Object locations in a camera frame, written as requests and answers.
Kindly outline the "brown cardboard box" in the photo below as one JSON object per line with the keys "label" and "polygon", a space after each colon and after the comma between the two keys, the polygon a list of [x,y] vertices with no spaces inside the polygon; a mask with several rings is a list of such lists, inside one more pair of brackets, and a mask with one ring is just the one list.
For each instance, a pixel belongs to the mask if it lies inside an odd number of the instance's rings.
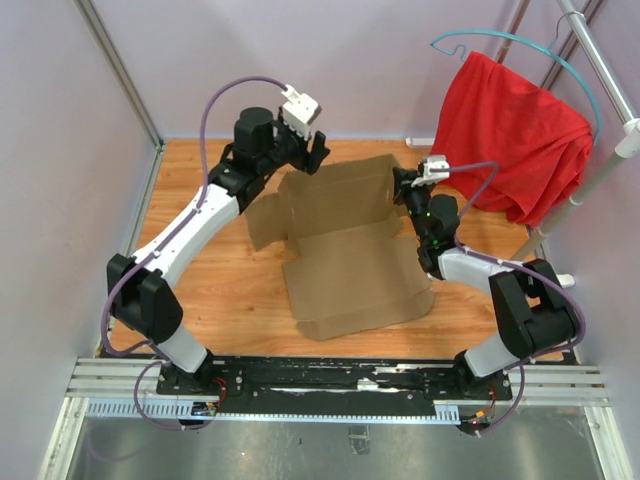
{"label": "brown cardboard box", "polygon": [[324,341],[408,322],[435,301],[414,238],[401,234],[392,154],[291,171],[276,192],[245,210],[255,250],[282,242],[282,267],[297,329]]}

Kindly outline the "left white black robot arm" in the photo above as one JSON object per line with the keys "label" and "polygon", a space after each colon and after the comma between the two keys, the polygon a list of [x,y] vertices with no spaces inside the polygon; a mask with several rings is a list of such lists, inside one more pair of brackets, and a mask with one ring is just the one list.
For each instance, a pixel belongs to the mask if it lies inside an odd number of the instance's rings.
{"label": "left white black robot arm", "polygon": [[285,165],[314,174],[328,156],[326,137],[311,125],[321,111],[311,101],[287,101],[278,113],[262,107],[243,110],[219,163],[184,210],[151,242],[107,264],[108,297],[103,319],[115,318],[144,336],[177,369],[190,394],[207,393],[214,371],[211,353],[183,323],[173,291],[204,246],[239,217]]}

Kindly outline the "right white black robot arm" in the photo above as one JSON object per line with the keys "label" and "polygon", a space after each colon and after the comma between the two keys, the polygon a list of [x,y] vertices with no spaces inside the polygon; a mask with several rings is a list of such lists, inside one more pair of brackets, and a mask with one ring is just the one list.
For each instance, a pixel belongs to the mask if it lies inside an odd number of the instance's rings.
{"label": "right white black robot arm", "polygon": [[392,174],[394,202],[407,208],[423,271],[440,281],[470,286],[492,300],[497,332],[454,360],[453,387],[460,397],[477,399],[487,391],[489,376],[583,339],[584,315],[549,262],[509,262],[468,248],[456,235],[456,199],[434,195],[425,168],[395,167]]}

